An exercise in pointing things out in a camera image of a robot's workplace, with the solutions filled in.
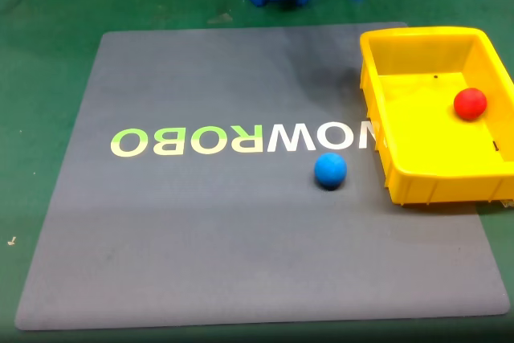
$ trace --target red ball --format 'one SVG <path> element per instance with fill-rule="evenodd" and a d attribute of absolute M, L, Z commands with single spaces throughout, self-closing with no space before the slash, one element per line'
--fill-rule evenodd
<path fill-rule="evenodd" d="M 476 120 L 485 111 L 487 98 L 478 88 L 466 88 L 457 94 L 453 107 L 463 120 Z"/>

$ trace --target yellow bin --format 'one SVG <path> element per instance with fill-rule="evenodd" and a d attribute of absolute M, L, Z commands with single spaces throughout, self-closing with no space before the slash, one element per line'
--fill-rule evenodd
<path fill-rule="evenodd" d="M 361 49 L 361 89 L 394 203 L 514 199 L 514 87 L 482 31 L 370 31 Z M 453 109 L 464 88 L 487 97 L 473 122 Z"/>

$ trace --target green tabletop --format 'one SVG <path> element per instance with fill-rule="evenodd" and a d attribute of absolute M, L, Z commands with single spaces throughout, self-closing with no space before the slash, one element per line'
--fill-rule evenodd
<path fill-rule="evenodd" d="M 0 341 L 492 341 L 506 316 L 24 333 L 14 315 L 100 38 L 107 31 L 406 22 L 484 30 L 514 71 L 514 0 L 0 0 Z M 480 206 L 514 304 L 514 214 Z M 8 245 L 16 237 L 14 245 Z"/>

